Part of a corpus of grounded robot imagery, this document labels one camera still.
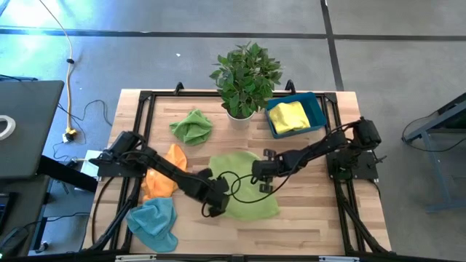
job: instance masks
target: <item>green leaves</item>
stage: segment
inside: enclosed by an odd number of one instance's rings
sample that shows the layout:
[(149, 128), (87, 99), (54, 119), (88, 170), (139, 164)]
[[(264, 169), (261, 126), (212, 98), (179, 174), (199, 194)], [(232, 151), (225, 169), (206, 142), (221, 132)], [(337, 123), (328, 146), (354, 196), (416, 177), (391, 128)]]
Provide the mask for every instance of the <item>green leaves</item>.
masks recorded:
[(234, 117), (246, 118), (266, 107), (266, 99), (273, 96), (282, 72), (280, 61), (269, 57), (266, 48), (250, 42), (237, 47), (226, 57), (217, 57), (218, 69), (209, 77), (219, 88), (224, 101), (221, 106)]

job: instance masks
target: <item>blue bin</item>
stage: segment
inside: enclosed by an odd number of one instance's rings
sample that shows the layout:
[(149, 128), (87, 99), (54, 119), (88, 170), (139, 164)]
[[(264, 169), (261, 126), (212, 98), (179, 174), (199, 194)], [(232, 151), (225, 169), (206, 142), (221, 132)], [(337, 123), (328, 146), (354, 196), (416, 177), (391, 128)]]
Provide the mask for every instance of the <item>blue bin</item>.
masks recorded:
[[(299, 101), (302, 104), (304, 112), (306, 113), (309, 123), (311, 124), (311, 127), (296, 131), (291, 130), (280, 135), (277, 134), (277, 132), (275, 132), (272, 120), (270, 120), (269, 111), (279, 103), (292, 103), (295, 101)], [(315, 97), (313, 92), (289, 95), (284, 98), (271, 99), (269, 100), (269, 104), (266, 107), (265, 115), (267, 117), (267, 121), (269, 122), (270, 131), (272, 131), (272, 135), (275, 139), (286, 138), (292, 135), (298, 135), (306, 132), (315, 131), (327, 124), (327, 120), (325, 119), (322, 109), (320, 109), (317, 98)]]

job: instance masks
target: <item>orange cloth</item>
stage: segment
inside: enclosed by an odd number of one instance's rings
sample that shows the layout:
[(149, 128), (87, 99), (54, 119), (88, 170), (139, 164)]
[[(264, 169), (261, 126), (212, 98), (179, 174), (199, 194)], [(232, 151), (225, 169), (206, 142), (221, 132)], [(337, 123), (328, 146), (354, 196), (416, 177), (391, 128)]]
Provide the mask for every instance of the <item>orange cloth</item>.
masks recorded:
[[(170, 150), (165, 155), (165, 159), (183, 171), (186, 171), (187, 160), (181, 148), (172, 144)], [(172, 193), (178, 189), (178, 185), (171, 179), (149, 168), (146, 177), (141, 185), (144, 190), (143, 201), (156, 197), (171, 197)]]

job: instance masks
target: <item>gray floor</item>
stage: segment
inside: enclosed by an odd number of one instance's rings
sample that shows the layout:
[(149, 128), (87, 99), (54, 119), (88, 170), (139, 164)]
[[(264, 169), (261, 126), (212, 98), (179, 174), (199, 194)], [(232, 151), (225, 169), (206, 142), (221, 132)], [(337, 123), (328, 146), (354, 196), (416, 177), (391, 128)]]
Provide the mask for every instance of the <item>gray floor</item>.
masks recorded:
[[(318, 0), (160, 0), (45, 1), (66, 28), (108, 31), (325, 33)], [(466, 35), (463, 0), (327, 0), (334, 33), (407, 36)], [(11, 0), (0, 26), (57, 28), (34, 0)], [(213, 88), (208, 74), (216, 55), (250, 39), (71, 37), (76, 68), (71, 77), (73, 111), (81, 116), (95, 99), (107, 102), (114, 117), (122, 88)], [(252, 39), (269, 48), (285, 66), (283, 78), (299, 90), (335, 90), (325, 39)], [(427, 155), (400, 141), (403, 128), (426, 116), (465, 91), (464, 41), (336, 41), (344, 89), (356, 91), (361, 113), (376, 122), (384, 141), (377, 149), (388, 155), (379, 165), (382, 204), (392, 248), (403, 255), (466, 258), (466, 209), (428, 215), (424, 207), (441, 198)], [(62, 79), (68, 45), (62, 36), (0, 34), (0, 72), (40, 79)], [(61, 103), (66, 104), (65, 94)], [(60, 145), (58, 155), (82, 157), (87, 149), (106, 146), (110, 127), (102, 124), (101, 105), (88, 108), (81, 123), (87, 144)], [(60, 141), (65, 114), (58, 111), (44, 150)], [(438, 147), (460, 136), (435, 136)], [(459, 174), (466, 145), (441, 154), (445, 174)], [(455, 195), (464, 195), (466, 180), (451, 180)], [(47, 206), (50, 216), (90, 210), (92, 196), (64, 195), (54, 185), (56, 200)], [(47, 232), (68, 231), (51, 253), (79, 249), (83, 231), (72, 227), (85, 219), (51, 223)]]

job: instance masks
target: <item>white tape roll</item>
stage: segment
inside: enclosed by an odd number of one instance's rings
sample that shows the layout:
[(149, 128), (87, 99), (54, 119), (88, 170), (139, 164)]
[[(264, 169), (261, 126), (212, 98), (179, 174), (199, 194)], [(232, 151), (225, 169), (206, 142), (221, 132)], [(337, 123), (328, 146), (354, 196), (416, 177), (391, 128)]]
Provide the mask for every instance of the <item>white tape roll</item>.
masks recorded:
[(7, 122), (7, 128), (0, 133), (0, 140), (8, 138), (15, 131), (16, 122), (9, 116), (0, 116), (0, 122)]

